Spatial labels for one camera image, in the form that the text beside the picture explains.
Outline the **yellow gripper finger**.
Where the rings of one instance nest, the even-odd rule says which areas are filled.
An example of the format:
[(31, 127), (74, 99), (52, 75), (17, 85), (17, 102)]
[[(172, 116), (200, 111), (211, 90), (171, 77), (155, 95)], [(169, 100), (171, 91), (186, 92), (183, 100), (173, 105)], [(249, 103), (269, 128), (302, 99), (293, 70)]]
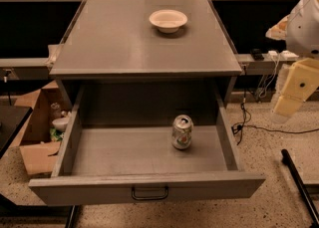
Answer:
[(271, 119), (287, 122), (319, 88), (319, 61), (302, 59), (279, 70), (271, 100)]

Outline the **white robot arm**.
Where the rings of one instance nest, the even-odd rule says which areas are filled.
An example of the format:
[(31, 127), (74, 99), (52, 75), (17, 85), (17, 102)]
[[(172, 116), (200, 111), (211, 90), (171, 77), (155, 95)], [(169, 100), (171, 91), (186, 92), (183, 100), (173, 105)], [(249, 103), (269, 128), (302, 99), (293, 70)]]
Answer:
[(285, 32), (286, 48), (299, 57), (278, 72), (271, 119), (287, 122), (319, 88), (319, 0), (300, 0), (275, 29)]

